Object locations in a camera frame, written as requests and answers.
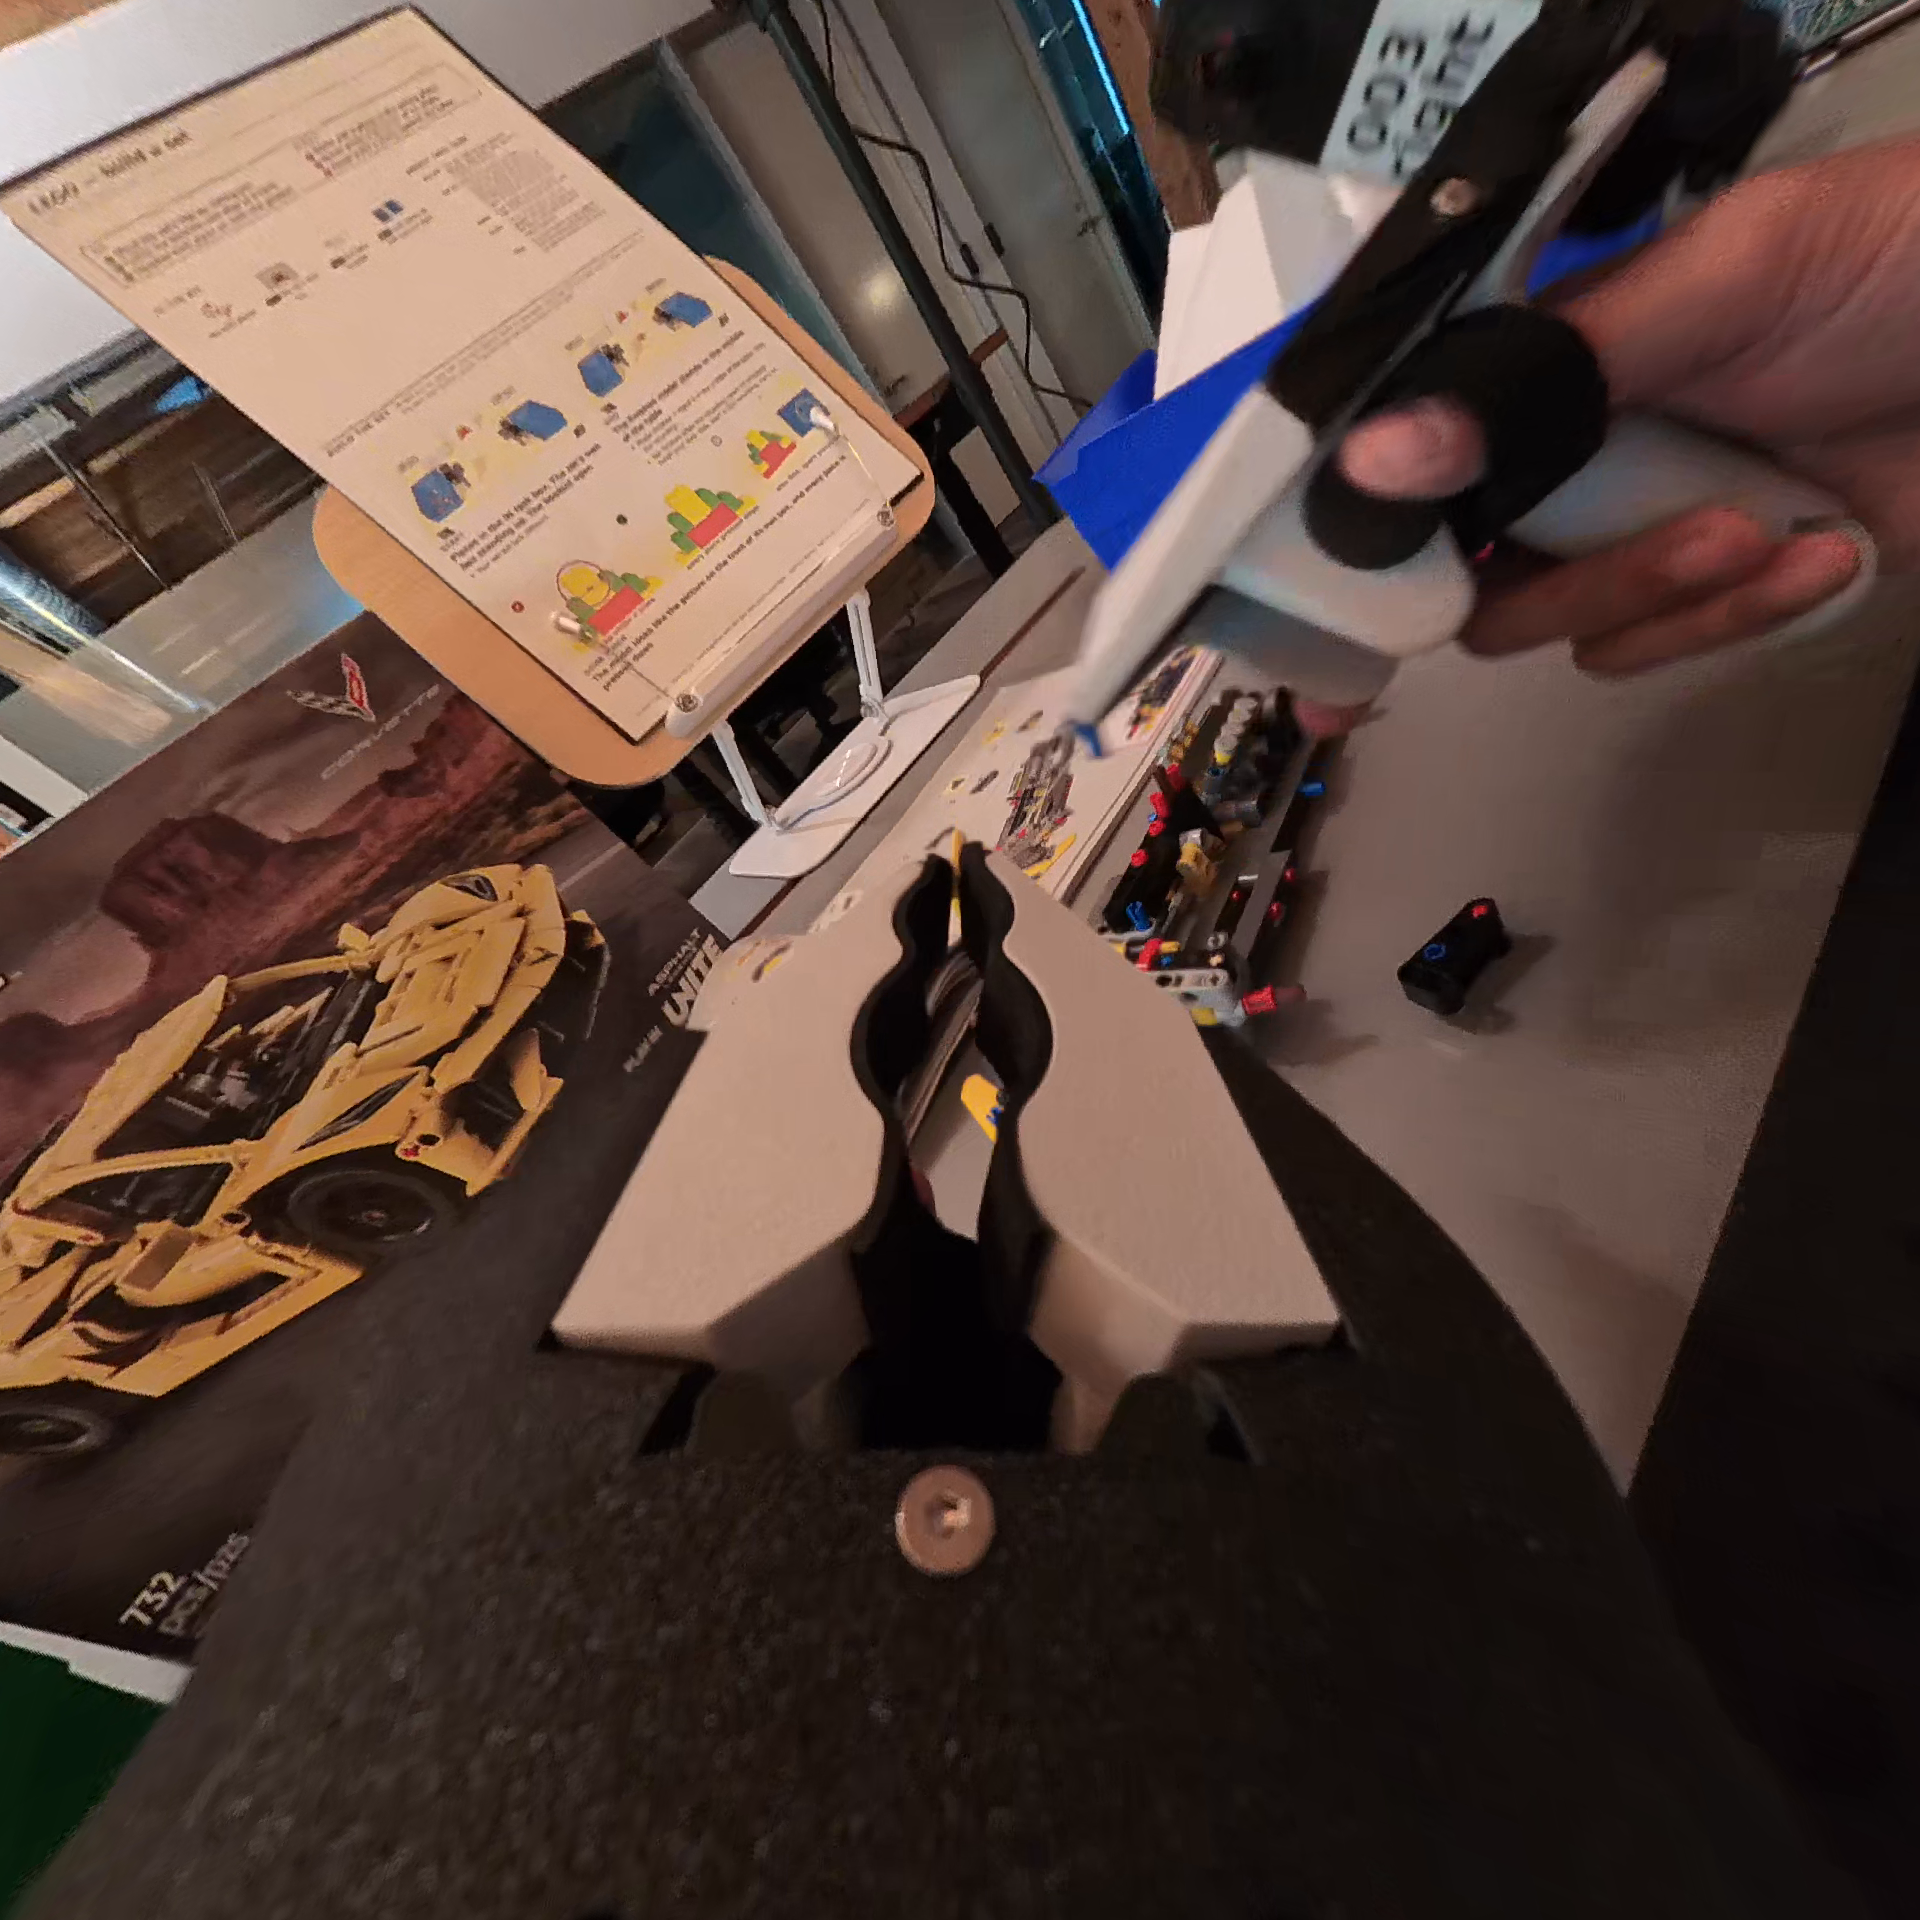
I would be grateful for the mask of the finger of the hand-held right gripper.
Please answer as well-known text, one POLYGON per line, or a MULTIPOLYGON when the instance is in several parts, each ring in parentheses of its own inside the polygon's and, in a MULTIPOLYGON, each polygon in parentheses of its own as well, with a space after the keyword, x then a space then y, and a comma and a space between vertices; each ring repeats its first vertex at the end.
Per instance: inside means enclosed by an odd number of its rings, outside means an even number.
POLYGON ((1324 547, 1308 527, 1311 478, 1311 427, 1267 383, 1247 385, 1095 593, 1068 719, 1097 728, 1140 663, 1233 565, 1253 579, 1243 599, 1322 630, 1324 617, 1308 611, 1324 575, 1324 547))

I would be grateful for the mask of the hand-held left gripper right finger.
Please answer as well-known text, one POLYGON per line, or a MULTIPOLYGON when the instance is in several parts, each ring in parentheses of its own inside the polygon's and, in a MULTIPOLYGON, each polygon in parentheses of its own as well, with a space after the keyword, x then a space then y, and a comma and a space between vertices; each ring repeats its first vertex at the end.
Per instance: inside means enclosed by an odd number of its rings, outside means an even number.
POLYGON ((964 845, 954 895, 1000 1083, 988 1312, 1059 1375, 1054 1443, 1134 1381, 1324 1345, 1340 1309, 1186 1006, 997 851, 964 845))

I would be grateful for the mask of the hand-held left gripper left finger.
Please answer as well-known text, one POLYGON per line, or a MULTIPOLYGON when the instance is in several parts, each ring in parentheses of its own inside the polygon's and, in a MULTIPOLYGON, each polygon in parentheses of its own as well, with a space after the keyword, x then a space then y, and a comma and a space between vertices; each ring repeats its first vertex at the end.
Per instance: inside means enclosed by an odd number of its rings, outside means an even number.
POLYGON ((928 856, 709 976, 699 1048, 551 1320, 567 1348, 681 1372, 648 1443, 961 1439, 961 1241, 901 1116, 952 903, 928 856))

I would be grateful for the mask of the lego car chassis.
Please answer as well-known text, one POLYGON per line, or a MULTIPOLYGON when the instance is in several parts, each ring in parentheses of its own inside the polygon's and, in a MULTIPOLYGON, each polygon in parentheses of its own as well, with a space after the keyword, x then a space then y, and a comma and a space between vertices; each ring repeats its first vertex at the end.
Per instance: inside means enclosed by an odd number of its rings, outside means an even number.
POLYGON ((1192 1025, 1243 1029, 1302 997, 1274 976, 1299 874, 1318 738, 1284 686, 1227 686, 1152 762, 1143 823, 1095 935, 1192 1025))

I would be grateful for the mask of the black lego beam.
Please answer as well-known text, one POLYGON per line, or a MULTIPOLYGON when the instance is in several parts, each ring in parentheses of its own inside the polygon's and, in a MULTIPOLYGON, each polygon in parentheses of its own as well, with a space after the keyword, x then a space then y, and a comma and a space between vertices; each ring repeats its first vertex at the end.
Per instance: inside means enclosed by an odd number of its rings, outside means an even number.
POLYGON ((1449 944, 1449 957, 1439 965, 1423 965, 1418 950, 1399 967, 1399 985, 1414 1006, 1423 1006, 1439 1021, 1452 1021, 1467 1006, 1482 974, 1514 952, 1514 939, 1498 923, 1467 919, 1467 903, 1439 924, 1432 939, 1449 944))

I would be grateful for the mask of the lego instruction booklet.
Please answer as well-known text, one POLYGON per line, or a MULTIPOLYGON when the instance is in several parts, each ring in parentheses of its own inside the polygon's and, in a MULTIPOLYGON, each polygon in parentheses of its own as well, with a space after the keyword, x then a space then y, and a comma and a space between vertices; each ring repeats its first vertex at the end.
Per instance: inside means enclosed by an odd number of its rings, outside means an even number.
POLYGON ((1179 644, 1108 711, 1097 749, 1065 733, 1059 694, 1068 668, 1005 686, 803 935, 737 939, 710 965, 688 1029, 709 1031, 726 1021, 792 950, 850 915, 880 881, 918 874, 930 856, 952 860, 964 842, 1000 851, 1044 895, 1068 902, 1149 780, 1149 767, 1195 715, 1218 666, 1215 651, 1179 644))

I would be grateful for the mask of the lego set box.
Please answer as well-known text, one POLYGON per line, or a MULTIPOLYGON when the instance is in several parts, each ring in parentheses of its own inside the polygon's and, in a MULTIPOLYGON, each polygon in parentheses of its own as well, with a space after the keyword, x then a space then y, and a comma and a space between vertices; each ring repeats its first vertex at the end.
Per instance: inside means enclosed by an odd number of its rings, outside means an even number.
POLYGON ((726 952, 371 613, 3 857, 3 1642, 186 1666, 375 1342, 551 1302, 726 952))

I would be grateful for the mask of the person's right hand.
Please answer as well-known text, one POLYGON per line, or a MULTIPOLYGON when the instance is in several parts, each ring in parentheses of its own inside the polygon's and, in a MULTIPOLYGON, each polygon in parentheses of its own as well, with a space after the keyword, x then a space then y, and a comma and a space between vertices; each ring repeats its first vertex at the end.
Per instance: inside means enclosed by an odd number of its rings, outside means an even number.
MULTIPOLYGON (((1918 571, 1918 136, 1742 179, 1556 313, 1624 409, 1768 445, 1918 571)), ((1463 648, 1640 676, 1768 639, 1858 569, 1852 534, 1696 509, 1568 565, 1506 555, 1463 648)))

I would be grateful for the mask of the blue plastic bin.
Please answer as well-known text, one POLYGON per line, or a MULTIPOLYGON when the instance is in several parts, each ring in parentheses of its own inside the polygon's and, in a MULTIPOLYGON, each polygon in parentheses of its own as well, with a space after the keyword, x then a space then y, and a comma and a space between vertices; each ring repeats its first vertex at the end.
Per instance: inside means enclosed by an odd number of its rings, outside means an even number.
MULTIPOLYGON (((1363 242, 1358 214, 1372 206, 1350 207, 1363 242)), ((1152 399, 1157 350, 1140 353, 1041 467, 1046 491, 1101 565, 1118 569, 1131 548, 1247 385, 1268 385, 1268 373, 1294 373, 1302 361, 1314 363, 1308 349, 1297 349, 1297 336, 1306 333, 1314 345, 1326 297, 1329 288, 1297 317, 1162 399, 1152 399)), ((1414 342, 1363 390, 1353 427, 1439 396, 1482 424, 1485 475, 1435 501, 1436 525, 1452 531, 1477 565, 1598 453, 1611 394, 1601 390, 1596 353, 1560 313, 1488 307, 1452 317, 1414 342)))

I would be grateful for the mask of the white paper bags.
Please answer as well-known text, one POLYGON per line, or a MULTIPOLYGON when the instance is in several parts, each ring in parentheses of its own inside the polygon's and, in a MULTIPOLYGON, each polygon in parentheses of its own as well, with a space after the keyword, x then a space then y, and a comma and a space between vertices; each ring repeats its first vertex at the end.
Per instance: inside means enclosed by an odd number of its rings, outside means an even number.
POLYGON ((1211 222, 1171 232, 1152 399, 1297 317, 1347 268, 1358 242, 1336 179, 1302 163, 1247 152, 1211 222))

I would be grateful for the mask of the white stand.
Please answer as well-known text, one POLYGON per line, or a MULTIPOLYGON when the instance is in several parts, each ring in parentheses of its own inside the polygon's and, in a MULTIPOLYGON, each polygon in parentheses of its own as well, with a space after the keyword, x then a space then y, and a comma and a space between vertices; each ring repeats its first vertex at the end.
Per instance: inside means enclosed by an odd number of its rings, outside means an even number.
POLYGON ((803 775, 786 799, 767 804, 760 797, 732 724, 709 729, 709 745, 716 749, 740 811, 753 823, 753 834, 728 856, 726 875, 792 881, 818 870, 911 773, 979 689, 979 678, 964 676, 920 689, 889 694, 875 660, 872 599, 867 588, 850 593, 844 621, 860 719, 844 743, 826 750, 818 770, 803 775))

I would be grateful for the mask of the instruction sheet on white stand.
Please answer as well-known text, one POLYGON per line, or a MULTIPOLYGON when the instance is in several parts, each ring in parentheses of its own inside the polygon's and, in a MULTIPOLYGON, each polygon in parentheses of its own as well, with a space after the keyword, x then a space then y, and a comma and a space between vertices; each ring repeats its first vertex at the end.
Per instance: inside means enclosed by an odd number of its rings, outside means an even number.
POLYGON ((930 513, 925 454, 418 8, 3 175, 322 481, 333 578, 570 780, 644 785, 930 513))

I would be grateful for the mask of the green plastic bin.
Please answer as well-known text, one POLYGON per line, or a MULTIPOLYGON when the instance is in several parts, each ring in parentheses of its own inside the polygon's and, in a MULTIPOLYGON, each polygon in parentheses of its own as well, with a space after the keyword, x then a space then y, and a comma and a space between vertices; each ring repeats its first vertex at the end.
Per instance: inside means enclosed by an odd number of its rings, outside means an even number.
POLYGON ((189 1666, 3 1644, 3 1915, 99 1804, 189 1666))

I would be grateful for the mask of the wooden post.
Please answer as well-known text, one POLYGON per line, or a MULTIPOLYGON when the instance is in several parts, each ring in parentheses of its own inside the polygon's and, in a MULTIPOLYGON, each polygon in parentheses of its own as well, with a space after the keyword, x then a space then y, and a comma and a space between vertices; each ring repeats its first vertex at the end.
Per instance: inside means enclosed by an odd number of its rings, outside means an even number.
POLYGON ((1202 144, 1159 119, 1149 90, 1162 39, 1159 2, 1080 2, 1088 34, 1119 91, 1126 122, 1152 179, 1169 229, 1208 226, 1218 177, 1202 144))

